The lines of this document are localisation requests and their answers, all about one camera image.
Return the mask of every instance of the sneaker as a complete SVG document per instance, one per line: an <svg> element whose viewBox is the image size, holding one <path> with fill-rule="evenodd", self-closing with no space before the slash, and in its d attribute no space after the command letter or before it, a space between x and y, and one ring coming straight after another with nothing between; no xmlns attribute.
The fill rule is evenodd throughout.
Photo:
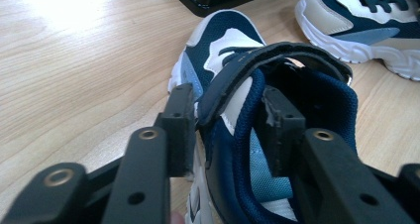
<svg viewBox="0 0 420 224"><path fill-rule="evenodd" d="M381 58L420 81L420 0L300 0L295 15L309 41L342 61Z"/></svg>
<svg viewBox="0 0 420 224"><path fill-rule="evenodd" d="M222 10L203 19L168 84L170 92L192 83L202 141L195 148L185 222L294 223L289 180L271 176L253 129L264 88L281 89L300 104L307 127L333 130L356 151L357 97L347 85L351 77L345 64L315 47L267 46L238 11Z"/></svg>

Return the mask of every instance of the wooden floor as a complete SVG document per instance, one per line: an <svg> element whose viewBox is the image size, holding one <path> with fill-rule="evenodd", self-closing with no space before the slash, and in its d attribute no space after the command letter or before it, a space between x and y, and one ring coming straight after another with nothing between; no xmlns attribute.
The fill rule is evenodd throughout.
<svg viewBox="0 0 420 224"><path fill-rule="evenodd" d="M237 9L269 43L308 42L298 0ZM121 157L130 134L162 111L172 66L200 22L177 0L0 0L0 217L40 170L95 170ZM361 159L397 174L420 161L420 83L379 60L351 65ZM184 212L190 183L172 180Z"/></svg>

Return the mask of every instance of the white sneaker sole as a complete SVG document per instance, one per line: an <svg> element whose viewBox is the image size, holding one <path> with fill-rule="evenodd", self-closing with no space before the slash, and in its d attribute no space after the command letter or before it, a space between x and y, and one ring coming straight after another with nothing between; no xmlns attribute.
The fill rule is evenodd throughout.
<svg viewBox="0 0 420 224"><path fill-rule="evenodd" d="M400 51L390 47L371 47L334 39L321 33L303 14L306 1L300 0L295 7L295 16L300 28L310 43L320 47L344 62L361 63L373 58L381 58L393 73L414 81L420 81L420 51Z"/></svg>
<svg viewBox="0 0 420 224"><path fill-rule="evenodd" d="M186 224L222 223L210 198L204 167L204 150L196 144L194 149L194 181L188 195Z"/></svg>
<svg viewBox="0 0 420 224"><path fill-rule="evenodd" d="M182 63L183 53L179 56L178 61L172 68L170 74L169 83L167 84L167 91L170 93L172 89L181 84L181 63Z"/></svg>

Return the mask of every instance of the velcro strap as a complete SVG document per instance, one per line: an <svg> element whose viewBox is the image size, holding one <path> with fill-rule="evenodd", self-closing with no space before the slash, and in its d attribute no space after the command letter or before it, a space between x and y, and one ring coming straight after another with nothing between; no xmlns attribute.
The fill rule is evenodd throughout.
<svg viewBox="0 0 420 224"><path fill-rule="evenodd" d="M198 103L198 125L205 126L223 113L229 100L245 79L258 67L279 59L294 58L350 84L353 73L345 64L324 50L307 44L278 43L234 57L214 77Z"/></svg>

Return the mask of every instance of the dark shoelace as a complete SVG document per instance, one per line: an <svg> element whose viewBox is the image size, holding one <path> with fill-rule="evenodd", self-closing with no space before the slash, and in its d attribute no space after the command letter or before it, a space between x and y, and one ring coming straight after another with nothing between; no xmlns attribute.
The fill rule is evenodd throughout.
<svg viewBox="0 0 420 224"><path fill-rule="evenodd" d="M402 11L408 10L408 4L405 0L361 0L361 2L368 6L371 13L377 13L377 5L382 7L385 13L390 13L392 11L389 6L390 3L395 3Z"/></svg>

